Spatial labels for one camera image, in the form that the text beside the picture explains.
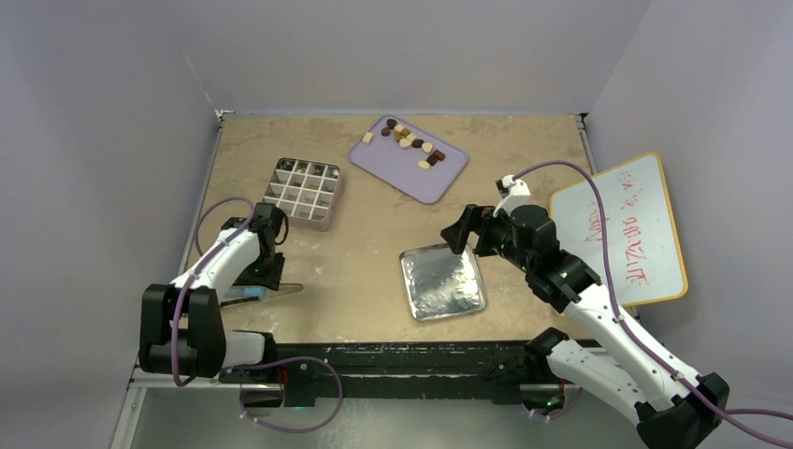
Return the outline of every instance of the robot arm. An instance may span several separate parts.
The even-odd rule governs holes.
[[[441,231],[453,253],[462,253],[471,232],[479,236],[474,252],[499,255],[526,275],[532,292],[559,313],[589,329],[618,367],[589,354],[563,332],[549,328],[528,345],[538,369],[572,381],[601,398],[637,426],[650,448],[693,448],[721,422],[683,385],[650,358],[615,317],[656,354],[668,360],[721,409],[728,386],[715,373],[699,373],[667,351],[622,307],[614,311],[599,276],[579,257],[560,248],[547,210],[527,205],[522,181],[497,181],[497,207],[466,206],[460,219]]]
[[[212,247],[192,266],[168,284],[152,284],[143,293],[140,318],[140,367],[147,372],[171,373],[171,326],[179,296],[189,275],[195,279],[186,293],[182,316],[188,326],[179,330],[179,371],[185,375],[214,377],[220,369],[261,362],[274,351],[272,336],[256,332],[224,332],[220,298],[233,284],[261,285],[278,290],[283,254],[275,251],[281,232],[282,210],[258,203],[248,228],[243,218],[230,218]],[[216,253],[210,260],[210,254]],[[198,272],[196,267],[203,266]]]

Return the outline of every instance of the whiteboard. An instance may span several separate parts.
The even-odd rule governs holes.
[[[647,153],[593,178],[606,211],[617,301],[638,306],[684,295],[688,279],[660,156]],[[606,282],[602,220],[589,183],[554,193],[549,211],[562,248]]]

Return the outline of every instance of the silver tray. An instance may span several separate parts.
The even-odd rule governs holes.
[[[408,250],[399,256],[413,318],[437,320],[484,309],[482,277],[470,246],[460,255],[449,245]]]

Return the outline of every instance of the table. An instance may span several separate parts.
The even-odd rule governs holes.
[[[496,204],[495,180],[551,159],[588,167],[570,116],[404,116],[469,154],[469,163],[441,200],[425,205],[376,179],[347,152],[377,116],[282,118],[226,115],[203,208],[228,196],[258,200],[276,162],[294,157],[338,165],[344,186],[326,232],[292,228],[280,248],[282,282],[304,290],[223,309],[226,330],[272,332],[278,342],[528,340],[548,326],[572,338],[588,332],[536,299],[521,273],[498,257],[479,259],[487,307],[478,313],[419,323],[413,319],[399,265],[405,250],[441,243],[440,230],[468,203]],[[552,192],[579,181],[566,167],[526,177],[531,202],[544,207]],[[202,225],[208,246],[229,216],[247,206],[229,203]],[[190,253],[192,264],[197,258]]]

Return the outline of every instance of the purple tray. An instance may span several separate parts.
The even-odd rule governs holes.
[[[393,136],[381,136],[380,130],[388,119],[395,119],[418,138],[432,143],[446,154],[446,159],[429,170],[419,168],[419,161],[424,161],[429,154],[421,148],[403,150]],[[393,115],[383,115],[368,131],[374,135],[371,143],[367,145],[358,140],[347,157],[353,164],[425,204],[438,201],[469,161],[466,152]]]

